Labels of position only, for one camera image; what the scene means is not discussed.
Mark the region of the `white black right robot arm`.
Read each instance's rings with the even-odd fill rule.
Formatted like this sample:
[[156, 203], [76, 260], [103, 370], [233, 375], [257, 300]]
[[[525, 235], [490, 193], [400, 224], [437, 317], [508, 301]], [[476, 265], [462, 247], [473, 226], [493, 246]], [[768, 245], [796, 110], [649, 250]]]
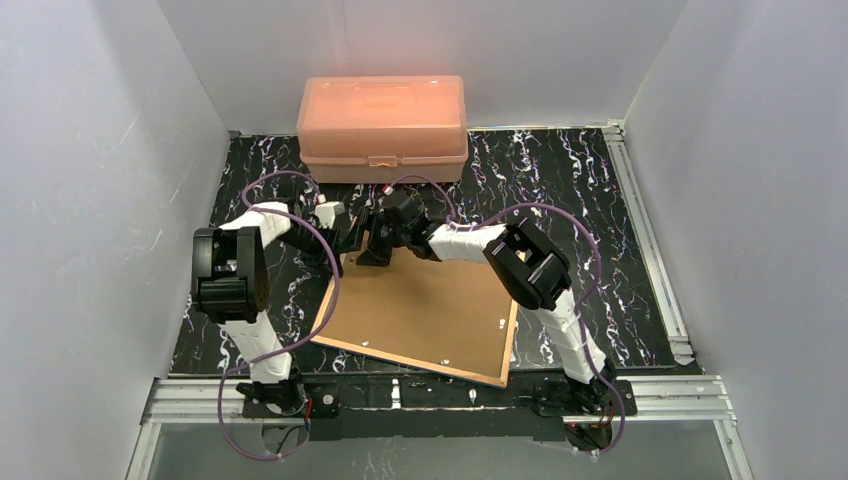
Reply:
[[492, 217], [479, 225], [436, 220], [408, 194], [393, 191], [379, 206], [361, 210], [348, 241], [352, 248], [365, 246], [365, 265], [386, 266], [401, 247], [423, 260], [489, 265], [510, 297], [544, 327], [569, 380], [588, 386], [614, 381], [614, 368], [579, 313], [569, 259], [530, 219], [501, 223]]

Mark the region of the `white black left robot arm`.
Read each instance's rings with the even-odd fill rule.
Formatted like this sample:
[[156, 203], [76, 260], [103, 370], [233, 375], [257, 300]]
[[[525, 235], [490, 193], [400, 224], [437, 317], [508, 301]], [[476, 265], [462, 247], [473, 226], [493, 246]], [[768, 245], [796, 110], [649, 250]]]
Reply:
[[195, 231], [192, 247], [193, 308], [218, 325], [247, 363], [251, 381], [278, 384], [292, 377], [294, 359], [271, 324], [271, 285], [265, 250], [284, 243], [343, 274], [340, 227], [346, 207], [319, 198], [304, 216], [296, 203], [254, 204], [238, 218]]

